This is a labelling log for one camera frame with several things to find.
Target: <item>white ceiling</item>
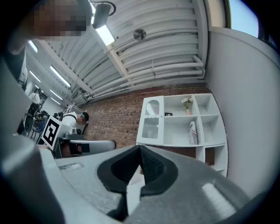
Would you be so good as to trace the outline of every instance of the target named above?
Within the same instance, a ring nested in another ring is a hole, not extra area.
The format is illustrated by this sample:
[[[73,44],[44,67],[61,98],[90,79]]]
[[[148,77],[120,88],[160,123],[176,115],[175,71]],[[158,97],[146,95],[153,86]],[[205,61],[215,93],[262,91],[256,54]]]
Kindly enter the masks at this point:
[[[192,3],[191,0],[111,1],[117,8],[107,21],[107,27],[115,39],[111,45],[106,47],[90,27],[81,37],[47,42],[59,59],[50,55],[36,40],[34,43],[38,53],[27,47],[27,69],[41,80],[39,84],[35,79],[33,82],[47,95],[51,95],[48,92],[52,89],[63,98],[64,104],[69,104],[74,102],[71,98],[73,93],[79,90],[80,96],[75,100],[79,103],[85,101],[81,95],[88,91],[81,88],[77,78],[94,91],[104,84],[147,68],[194,62],[193,55],[205,64],[207,30],[203,35],[201,31],[207,24],[204,5],[201,7],[201,3]],[[142,41],[133,38],[137,28],[147,34]],[[63,69],[62,63],[74,72],[76,78]],[[51,71],[50,65],[71,84],[70,88]]]

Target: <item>shelving unit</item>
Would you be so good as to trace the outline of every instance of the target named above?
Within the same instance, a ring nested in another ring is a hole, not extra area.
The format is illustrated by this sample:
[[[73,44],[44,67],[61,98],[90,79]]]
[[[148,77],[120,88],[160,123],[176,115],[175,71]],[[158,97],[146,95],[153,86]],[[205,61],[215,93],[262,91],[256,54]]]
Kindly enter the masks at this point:
[[[186,115],[186,108],[181,103],[183,98],[193,99],[191,115]],[[172,113],[172,116],[165,116],[165,113]],[[196,127],[196,145],[190,143],[189,125],[192,121]],[[210,167],[224,176],[227,175],[227,138],[221,113],[212,94],[145,98],[136,143],[195,147],[196,159],[204,163],[207,149],[214,150],[215,163]]]

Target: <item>flower bouquet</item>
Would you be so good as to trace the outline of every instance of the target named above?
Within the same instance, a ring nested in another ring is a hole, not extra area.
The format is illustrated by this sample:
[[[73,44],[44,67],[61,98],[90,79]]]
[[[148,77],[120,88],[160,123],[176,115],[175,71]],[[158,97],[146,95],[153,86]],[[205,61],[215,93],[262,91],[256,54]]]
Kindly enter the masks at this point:
[[[186,114],[189,116],[191,115],[191,112],[189,111],[189,108],[191,106],[191,104],[193,103],[193,99],[192,98],[183,98],[181,100],[181,103],[185,106],[185,108],[187,109]]]

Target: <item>cabinet door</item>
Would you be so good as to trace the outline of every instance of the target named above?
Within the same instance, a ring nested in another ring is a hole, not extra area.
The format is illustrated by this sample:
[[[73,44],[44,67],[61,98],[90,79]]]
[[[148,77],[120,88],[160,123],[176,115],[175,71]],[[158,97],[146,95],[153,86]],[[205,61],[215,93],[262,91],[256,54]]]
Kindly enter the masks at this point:
[[[163,128],[163,96],[145,98],[136,142],[139,144],[163,145]]]

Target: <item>blue chair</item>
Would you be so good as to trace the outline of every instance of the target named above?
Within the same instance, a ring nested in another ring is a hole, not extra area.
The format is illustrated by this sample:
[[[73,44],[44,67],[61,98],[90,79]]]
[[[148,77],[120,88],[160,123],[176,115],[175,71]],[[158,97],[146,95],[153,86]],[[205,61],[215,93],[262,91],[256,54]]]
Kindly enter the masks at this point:
[[[45,125],[46,125],[46,123],[45,122],[43,122],[43,121],[41,121],[39,124],[38,124],[38,127],[32,127],[32,130],[33,130],[33,132],[32,132],[32,135],[31,135],[31,138],[32,138],[32,136],[33,136],[33,133],[35,132],[35,136],[34,136],[34,139],[36,138],[36,134],[37,133],[42,133],[42,131],[44,130],[44,128],[45,128]]]

